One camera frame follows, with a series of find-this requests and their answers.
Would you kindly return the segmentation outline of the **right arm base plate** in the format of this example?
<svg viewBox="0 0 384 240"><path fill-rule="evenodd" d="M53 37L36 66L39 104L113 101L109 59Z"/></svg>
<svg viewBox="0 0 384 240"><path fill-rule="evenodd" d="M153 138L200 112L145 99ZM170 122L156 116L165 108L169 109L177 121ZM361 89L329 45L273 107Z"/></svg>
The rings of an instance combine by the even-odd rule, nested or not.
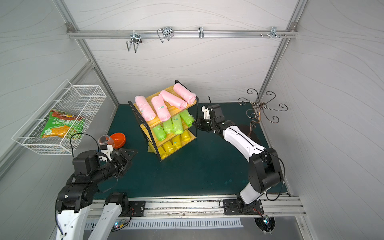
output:
<svg viewBox="0 0 384 240"><path fill-rule="evenodd" d="M219 207L224 209L226 216L240 215L264 215L261 200L255 200L251 204L244 204L241 199L220 200Z"/></svg>

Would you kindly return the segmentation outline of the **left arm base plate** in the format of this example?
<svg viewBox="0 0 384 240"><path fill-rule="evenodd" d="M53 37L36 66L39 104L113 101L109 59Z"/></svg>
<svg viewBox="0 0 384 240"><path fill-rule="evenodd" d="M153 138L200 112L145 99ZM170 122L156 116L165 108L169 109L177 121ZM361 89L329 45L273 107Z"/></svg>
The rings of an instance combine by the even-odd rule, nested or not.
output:
<svg viewBox="0 0 384 240"><path fill-rule="evenodd" d="M130 201L121 204L122 212L120 218L143 217L146 207L145 201Z"/></svg>

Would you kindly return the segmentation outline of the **pink roll front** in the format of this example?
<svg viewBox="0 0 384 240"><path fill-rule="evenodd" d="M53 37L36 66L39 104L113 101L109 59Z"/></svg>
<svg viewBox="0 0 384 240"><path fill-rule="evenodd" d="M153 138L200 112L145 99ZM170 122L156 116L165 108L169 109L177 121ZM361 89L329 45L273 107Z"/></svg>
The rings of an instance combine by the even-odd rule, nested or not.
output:
<svg viewBox="0 0 384 240"><path fill-rule="evenodd" d="M185 88L183 85L180 83L176 83L173 86L173 90L176 94L178 94L184 101L187 102L188 105L192 105L195 100L197 95L189 91L187 88Z"/></svg>

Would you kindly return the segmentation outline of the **yellow roll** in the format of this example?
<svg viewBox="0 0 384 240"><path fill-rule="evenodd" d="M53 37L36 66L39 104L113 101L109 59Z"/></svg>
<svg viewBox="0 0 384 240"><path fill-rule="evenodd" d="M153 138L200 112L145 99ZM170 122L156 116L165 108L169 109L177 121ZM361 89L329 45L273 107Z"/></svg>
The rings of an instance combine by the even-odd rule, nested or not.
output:
<svg viewBox="0 0 384 240"><path fill-rule="evenodd" d="M190 132L189 130L185 130L182 134L181 134L181 139L183 142L188 142L191 140L191 135L190 135Z"/></svg>
<svg viewBox="0 0 384 240"><path fill-rule="evenodd" d="M165 142L162 147L164 148L167 155L171 155L175 152L175 147L170 141Z"/></svg>
<svg viewBox="0 0 384 240"><path fill-rule="evenodd" d="M167 153L165 152L165 150L162 147L159 147L157 149L158 149L160 158L162 160L167 157ZM151 142L149 142L148 152L149 153L155 153L155 154L157 153L155 150L155 147L153 146L153 144Z"/></svg>

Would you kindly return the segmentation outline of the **yellow roll diagonal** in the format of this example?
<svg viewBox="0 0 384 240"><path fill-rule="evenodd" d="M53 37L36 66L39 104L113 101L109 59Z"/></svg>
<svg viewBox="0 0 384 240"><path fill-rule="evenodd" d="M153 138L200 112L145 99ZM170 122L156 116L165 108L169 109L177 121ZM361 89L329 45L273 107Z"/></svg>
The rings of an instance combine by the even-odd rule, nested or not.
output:
<svg viewBox="0 0 384 240"><path fill-rule="evenodd" d="M172 138L172 144L175 150L178 150L182 147L182 141L180 135L176 135Z"/></svg>

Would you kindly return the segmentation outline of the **green roll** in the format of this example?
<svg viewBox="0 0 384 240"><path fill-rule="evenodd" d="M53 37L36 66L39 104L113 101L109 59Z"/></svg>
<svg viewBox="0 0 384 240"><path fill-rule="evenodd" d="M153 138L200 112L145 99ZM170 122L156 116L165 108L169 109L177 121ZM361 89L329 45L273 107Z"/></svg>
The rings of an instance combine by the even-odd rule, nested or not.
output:
<svg viewBox="0 0 384 240"><path fill-rule="evenodd" d="M172 119L168 119L167 121L163 122L163 129L167 135L174 132Z"/></svg>
<svg viewBox="0 0 384 240"><path fill-rule="evenodd" d="M167 134L161 125L154 127L153 132L159 142L164 141L167 138Z"/></svg>
<svg viewBox="0 0 384 240"><path fill-rule="evenodd" d="M180 112L180 117L188 127L191 127L195 122L194 117L189 113L187 109Z"/></svg>
<svg viewBox="0 0 384 240"><path fill-rule="evenodd" d="M172 117L173 133L175 135L181 135L184 132L182 119L179 114Z"/></svg>

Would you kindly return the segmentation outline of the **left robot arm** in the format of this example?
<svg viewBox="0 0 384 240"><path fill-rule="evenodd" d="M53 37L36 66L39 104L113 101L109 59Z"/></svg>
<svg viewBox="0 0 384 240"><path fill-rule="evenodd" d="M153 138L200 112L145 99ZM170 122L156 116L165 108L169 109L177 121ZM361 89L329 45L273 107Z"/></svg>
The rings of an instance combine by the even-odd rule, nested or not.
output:
<svg viewBox="0 0 384 240"><path fill-rule="evenodd" d="M107 155L97 150L80 153L73 159L75 171L56 200L57 240L83 239L94 196L100 191L99 184L123 177L137 153L134 149L114 150L104 165L100 157ZM142 217L145 204L144 201L129 201L127 193L111 193L89 238L106 240L110 233L127 227L133 217Z"/></svg>

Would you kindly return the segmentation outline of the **pink roll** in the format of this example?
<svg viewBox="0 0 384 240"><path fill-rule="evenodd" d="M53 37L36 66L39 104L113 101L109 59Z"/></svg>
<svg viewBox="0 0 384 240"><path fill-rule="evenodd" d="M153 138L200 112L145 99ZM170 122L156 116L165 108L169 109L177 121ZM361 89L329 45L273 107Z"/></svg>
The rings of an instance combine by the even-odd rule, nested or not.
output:
<svg viewBox="0 0 384 240"><path fill-rule="evenodd" d="M188 105L192 105L195 100L197 95L189 91L187 88L185 88L183 85L180 83L176 83L173 86L173 90L176 94L178 94L184 101L187 102Z"/></svg>
<svg viewBox="0 0 384 240"><path fill-rule="evenodd" d="M163 98L165 102L170 104L172 107L175 107L179 110L184 110L187 108L187 102L183 99L176 97L175 95L171 94L170 92L166 90L162 90L160 92L160 96Z"/></svg>
<svg viewBox="0 0 384 240"><path fill-rule="evenodd" d="M165 122L171 118L171 114L168 110L168 107L165 104L165 102L161 96L153 97L151 99L151 103L152 103L160 121Z"/></svg>
<svg viewBox="0 0 384 240"><path fill-rule="evenodd" d="M152 121L156 114L144 96L136 96L135 103L146 122Z"/></svg>

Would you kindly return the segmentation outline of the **green roll front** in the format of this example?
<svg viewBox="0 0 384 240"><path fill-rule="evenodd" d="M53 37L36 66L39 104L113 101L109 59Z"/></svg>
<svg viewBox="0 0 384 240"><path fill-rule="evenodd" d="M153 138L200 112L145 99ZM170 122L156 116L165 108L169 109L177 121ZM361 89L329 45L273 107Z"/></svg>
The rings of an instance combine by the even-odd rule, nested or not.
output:
<svg viewBox="0 0 384 240"><path fill-rule="evenodd" d="M163 129L167 135L174 132L172 119L168 119L167 121L163 122Z"/></svg>

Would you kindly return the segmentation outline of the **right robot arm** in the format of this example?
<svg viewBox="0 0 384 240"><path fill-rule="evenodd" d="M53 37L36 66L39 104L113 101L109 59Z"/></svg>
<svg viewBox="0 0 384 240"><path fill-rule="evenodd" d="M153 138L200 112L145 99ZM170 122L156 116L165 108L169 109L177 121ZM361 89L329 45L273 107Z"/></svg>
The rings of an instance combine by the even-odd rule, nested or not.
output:
<svg viewBox="0 0 384 240"><path fill-rule="evenodd" d="M275 149L257 144L231 120L226 120L220 105L202 107L203 115L193 123L197 129L213 132L232 144L248 161L249 183L237 195L240 214L262 213L260 197L285 180L285 167Z"/></svg>

